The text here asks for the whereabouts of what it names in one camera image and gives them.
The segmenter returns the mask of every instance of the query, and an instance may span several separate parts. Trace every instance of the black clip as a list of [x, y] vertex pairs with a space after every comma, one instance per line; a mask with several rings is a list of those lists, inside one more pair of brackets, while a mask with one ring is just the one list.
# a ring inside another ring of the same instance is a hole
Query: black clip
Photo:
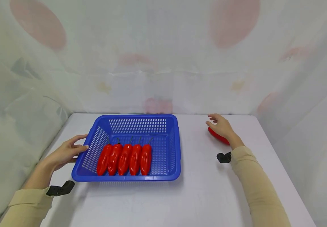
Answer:
[[216, 155], [216, 158], [220, 163], [229, 163], [231, 161], [231, 152], [228, 152], [226, 154], [218, 153]]
[[72, 181], [66, 181], [65, 184], [61, 187], [59, 186], [50, 186], [49, 190], [47, 191], [46, 195], [48, 196], [60, 196], [60, 195], [66, 195], [69, 194], [73, 187], [75, 186], [75, 183]]

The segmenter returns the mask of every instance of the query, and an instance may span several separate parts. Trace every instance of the hand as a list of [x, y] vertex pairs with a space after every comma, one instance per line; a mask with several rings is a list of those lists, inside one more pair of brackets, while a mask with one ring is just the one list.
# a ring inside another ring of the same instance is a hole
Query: hand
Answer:
[[235, 134], [229, 121], [220, 114], [209, 114], [208, 117], [210, 118], [209, 120], [212, 120], [214, 123], [216, 123], [216, 125], [207, 121], [207, 126], [209, 126], [219, 136], [223, 136], [224, 138], [229, 139]]
[[42, 163], [45, 163], [50, 166], [54, 166], [54, 171], [60, 169], [67, 163], [76, 162], [77, 159], [74, 156], [77, 156], [79, 153], [86, 151], [89, 146], [75, 145], [80, 139], [87, 138], [88, 134], [74, 136], [73, 138], [65, 141], [61, 144], [58, 149], [51, 153], [48, 157], [42, 160]]
[[209, 114], [208, 117], [210, 118], [209, 120], [212, 120], [216, 125], [207, 121], [207, 126], [209, 126], [219, 136], [226, 138], [229, 141], [232, 150], [244, 146], [242, 139], [234, 132], [228, 120], [220, 114]]

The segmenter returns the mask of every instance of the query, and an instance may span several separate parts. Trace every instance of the beige sleeve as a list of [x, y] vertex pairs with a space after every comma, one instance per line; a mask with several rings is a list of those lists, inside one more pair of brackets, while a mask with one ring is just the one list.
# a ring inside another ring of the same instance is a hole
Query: beige sleeve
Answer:
[[21, 189], [15, 192], [0, 227], [39, 227], [51, 208], [52, 196], [46, 189]]
[[241, 146], [231, 156], [232, 169], [242, 183], [253, 227], [290, 227], [282, 203], [252, 151]]

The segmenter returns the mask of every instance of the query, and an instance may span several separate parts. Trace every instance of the blue plastic basket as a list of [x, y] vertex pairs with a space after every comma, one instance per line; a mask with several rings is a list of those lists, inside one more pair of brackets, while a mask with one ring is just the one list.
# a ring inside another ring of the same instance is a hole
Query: blue plastic basket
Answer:
[[[120, 143], [124, 146], [133, 136], [132, 145], [139, 142], [147, 144], [153, 137], [151, 172], [142, 176], [141, 171], [131, 176], [128, 171], [124, 176], [97, 176], [97, 162], [103, 147], [108, 143]], [[89, 145], [86, 152], [80, 153], [72, 171], [76, 181], [173, 181], [181, 173], [180, 135], [177, 118], [171, 114], [154, 115], [103, 115], [98, 117], [90, 129], [84, 145]]]

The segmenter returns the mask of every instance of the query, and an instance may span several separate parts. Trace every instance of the left hand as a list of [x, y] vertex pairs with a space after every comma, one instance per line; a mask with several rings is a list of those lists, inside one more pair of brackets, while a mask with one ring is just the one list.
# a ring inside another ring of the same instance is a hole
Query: left hand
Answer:
[[77, 156], [79, 153], [86, 151], [89, 146], [75, 145], [80, 139], [87, 138], [88, 134], [74, 136], [73, 138], [65, 141], [61, 144], [58, 149], [51, 153], [48, 157], [42, 160], [42, 163], [45, 163], [49, 166], [54, 166], [54, 171], [60, 169], [64, 165], [72, 162], [76, 162], [77, 159], [74, 156]]

